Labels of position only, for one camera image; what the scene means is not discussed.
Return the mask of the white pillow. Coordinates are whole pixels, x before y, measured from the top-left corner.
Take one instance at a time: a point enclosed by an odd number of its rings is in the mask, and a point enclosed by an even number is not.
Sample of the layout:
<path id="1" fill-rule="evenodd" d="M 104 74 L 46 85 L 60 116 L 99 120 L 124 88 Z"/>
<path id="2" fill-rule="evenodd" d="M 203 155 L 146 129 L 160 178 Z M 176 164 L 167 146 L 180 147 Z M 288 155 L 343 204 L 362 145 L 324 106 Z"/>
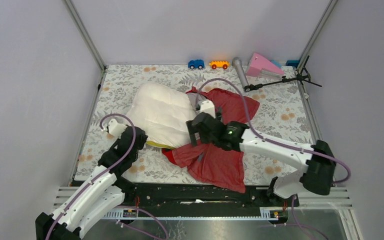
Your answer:
<path id="1" fill-rule="evenodd" d="M 191 142 L 186 122 L 197 115 L 194 104 L 206 99 L 147 82 L 138 88 L 126 116 L 145 131 L 153 146 L 176 149 Z"/>

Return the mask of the red printed pillowcase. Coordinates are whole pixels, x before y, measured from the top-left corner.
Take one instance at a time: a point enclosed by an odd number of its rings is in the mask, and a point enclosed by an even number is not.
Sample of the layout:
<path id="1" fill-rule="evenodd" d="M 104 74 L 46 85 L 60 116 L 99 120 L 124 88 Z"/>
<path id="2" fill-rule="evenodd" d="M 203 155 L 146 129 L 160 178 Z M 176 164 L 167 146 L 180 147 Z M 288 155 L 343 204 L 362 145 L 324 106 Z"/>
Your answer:
<path id="1" fill-rule="evenodd" d="M 214 88 L 204 92 L 203 96 L 222 110 L 224 124 L 235 121 L 247 123 L 244 104 L 239 94 Z M 162 149 L 162 154 L 180 168 L 187 168 L 187 172 L 197 181 L 244 193 L 244 164 L 242 152 L 225 151 L 213 144 L 198 143 L 197 146 L 186 144 L 176 149 Z"/>

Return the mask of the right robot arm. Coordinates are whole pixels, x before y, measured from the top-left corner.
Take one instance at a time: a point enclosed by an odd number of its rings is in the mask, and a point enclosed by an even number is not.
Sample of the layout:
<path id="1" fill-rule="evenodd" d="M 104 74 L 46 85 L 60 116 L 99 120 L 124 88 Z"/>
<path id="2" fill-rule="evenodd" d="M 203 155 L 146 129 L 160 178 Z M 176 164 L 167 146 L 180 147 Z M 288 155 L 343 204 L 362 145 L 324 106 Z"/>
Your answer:
<path id="1" fill-rule="evenodd" d="M 224 151 L 262 155 L 281 161 L 296 170 L 273 178 L 267 191 L 267 201 L 281 205 L 295 194 L 310 192 L 328 196 L 333 185 L 336 163 L 328 144 L 297 143 L 257 132 L 250 125 L 231 121 L 228 124 L 201 112 L 186 122 L 191 143 L 212 144 Z"/>

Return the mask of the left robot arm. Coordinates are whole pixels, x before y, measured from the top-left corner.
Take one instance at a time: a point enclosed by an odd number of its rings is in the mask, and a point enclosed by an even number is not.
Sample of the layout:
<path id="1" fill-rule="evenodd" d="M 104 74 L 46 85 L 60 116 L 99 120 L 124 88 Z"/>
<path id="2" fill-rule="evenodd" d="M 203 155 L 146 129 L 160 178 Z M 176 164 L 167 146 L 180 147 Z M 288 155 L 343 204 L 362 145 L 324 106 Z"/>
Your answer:
<path id="1" fill-rule="evenodd" d="M 128 126 L 76 192 L 51 214 L 42 212 L 36 218 L 36 238 L 81 240 L 108 211 L 132 204 L 137 185 L 122 175 L 138 159 L 147 138 L 141 128 Z"/>

